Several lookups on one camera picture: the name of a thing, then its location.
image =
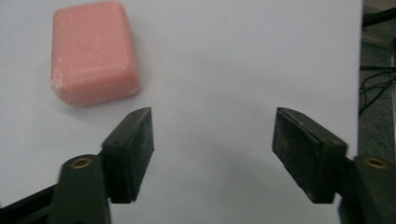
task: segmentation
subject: floor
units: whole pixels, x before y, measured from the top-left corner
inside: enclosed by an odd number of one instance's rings
[[[364,13],[375,13],[396,7],[396,1],[364,2]],[[387,21],[363,30],[361,43],[361,65],[392,66],[391,41],[396,38],[396,20]],[[361,71],[361,83],[378,71]],[[371,78],[366,86],[384,82],[394,74],[384,74]],[[373,99],[381,89],[369,91],[367,99]],[[370,106],[359,121],[359,153],[376,156],[395,162],[395,135],[393,131],[392,89],[388,88],[378,100]],[[364,97],[360,97],[360,107],[364,105]]]

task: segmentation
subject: pink eraser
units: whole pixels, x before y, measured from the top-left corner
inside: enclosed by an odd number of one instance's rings
[[[69,105],[92,105],[139,91],[131,30],[122,4],[62,8],[52,27],[50,85]]]

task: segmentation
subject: pink block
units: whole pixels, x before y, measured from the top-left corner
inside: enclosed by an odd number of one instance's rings
[[[65,103],[75,106],[139,91],[129,22],[119,2],[55,12],[50,85]]]

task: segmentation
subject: pink object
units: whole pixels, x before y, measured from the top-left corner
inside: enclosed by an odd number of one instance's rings
[[[65,103],[76,106],[139,91],[129,22],[119,2],[55,12],[50,85]]]

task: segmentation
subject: white surface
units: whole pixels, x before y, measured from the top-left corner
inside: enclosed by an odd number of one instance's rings
[[[142,91],[86,108],[50,90],[51,18],[86,1],[0,2],[0,201],[57,181],[151,106],[155,148],[136,203],[113,223],[338,223],[272,153],[277,106],[300,110],[356,154],[361,1],[124,1]]]

